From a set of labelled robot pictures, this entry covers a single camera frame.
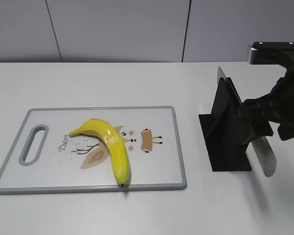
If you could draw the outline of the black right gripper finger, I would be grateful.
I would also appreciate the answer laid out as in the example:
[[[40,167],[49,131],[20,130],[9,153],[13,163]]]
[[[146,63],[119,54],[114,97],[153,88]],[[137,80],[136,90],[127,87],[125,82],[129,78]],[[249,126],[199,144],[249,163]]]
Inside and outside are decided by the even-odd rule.
[[[240,121],[241,144],[250,142],[266,136],[273,136],[273,130],[269,124],[266,114],[270,109],[269,95],[255,99],[246,99],[238,109]]]

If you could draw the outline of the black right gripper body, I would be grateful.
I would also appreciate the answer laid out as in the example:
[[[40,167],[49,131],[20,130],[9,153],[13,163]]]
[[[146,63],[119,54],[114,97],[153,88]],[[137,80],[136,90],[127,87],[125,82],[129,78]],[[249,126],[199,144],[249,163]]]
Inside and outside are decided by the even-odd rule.
[[[283,141],[294,138],[294,64],[285,69],[284,77],[277,81],[269,95],[273,108],[271,121],[280,124],[278,134]]]

